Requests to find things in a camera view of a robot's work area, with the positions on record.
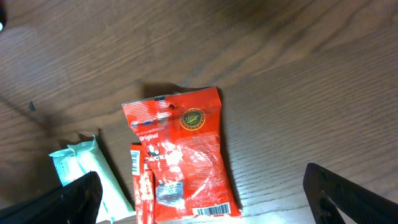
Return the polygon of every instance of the black object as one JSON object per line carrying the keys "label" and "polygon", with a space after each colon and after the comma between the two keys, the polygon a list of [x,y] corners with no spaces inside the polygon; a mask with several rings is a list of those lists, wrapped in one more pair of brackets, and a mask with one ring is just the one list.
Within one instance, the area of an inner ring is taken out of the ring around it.
{"label": "black object", "polygon": [[102,199],[96,172],[28,202],[0,211],[0,224],[94,224]]}
{"label": "black object", "polygon": [[30,111],[35,111],[36,109],[35,109],[35,105],[33,105],[33,102],[32,101],[30,101],[30,103],[29,103],[29,110]]}
{"label": "black object", "polygon": [[0,1],[0,31],[4,29],[7,23],[7,17],[6,17],[6,12],[4,10],[4,7],[2,5],[2,1]]}
{"label": "black object", "polygon": [[356,223],[398,223],[398,204],[309,163],[303,181],[317,224],[345,223],[339,211]]}

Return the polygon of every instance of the barcode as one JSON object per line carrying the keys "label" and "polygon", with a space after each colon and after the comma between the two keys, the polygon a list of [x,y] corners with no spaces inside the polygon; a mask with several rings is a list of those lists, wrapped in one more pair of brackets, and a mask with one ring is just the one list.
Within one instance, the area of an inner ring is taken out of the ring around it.
{"label": "barcode", "polygon": [[139,154],[140,151],[130,151],[132,160],[132,174],[139,175]]}
{"label": "barcode", "polygon": [[222,215],[231,213],[229,203],[206,208],[193,208],[192,210],[194,215]]}

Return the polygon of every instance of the wooden surface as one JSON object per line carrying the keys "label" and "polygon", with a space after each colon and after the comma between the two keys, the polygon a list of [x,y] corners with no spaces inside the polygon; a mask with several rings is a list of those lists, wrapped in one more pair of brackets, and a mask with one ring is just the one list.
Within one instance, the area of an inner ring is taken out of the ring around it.
{"label": "wooden surface", "polygon": [[313,223],[308,162],[398,202],[398,1],[5,5],[0,208],[59,186],[47,154],[98,128],[131,198],[138,139],[121,103],[167,82],[221,88],[242,222]]}

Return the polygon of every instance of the red snack bag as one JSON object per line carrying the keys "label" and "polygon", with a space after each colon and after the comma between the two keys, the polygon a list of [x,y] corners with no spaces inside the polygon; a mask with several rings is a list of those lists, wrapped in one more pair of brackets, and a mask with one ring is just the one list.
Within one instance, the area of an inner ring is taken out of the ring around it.
{"label": "red snack bag", "polygon": [[137,224],[155,224],[154,175],[144,164],[144,146],[131,145],[132,181]]}
{"label": "red snack bag", "polygon": [[220,153],[215,87],[123,104],[156,177],[155,220],[241,217]]}

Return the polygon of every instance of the gold circular logo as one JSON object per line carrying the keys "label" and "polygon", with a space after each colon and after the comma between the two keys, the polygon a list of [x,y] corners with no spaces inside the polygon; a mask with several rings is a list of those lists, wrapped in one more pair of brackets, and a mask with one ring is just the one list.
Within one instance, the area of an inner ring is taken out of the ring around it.
{"label": "gold circular logo", "polygon": [[205,113],[200,109],[191,108],[180,117],[180,123],[187,130],[197,130],[205,123]]}

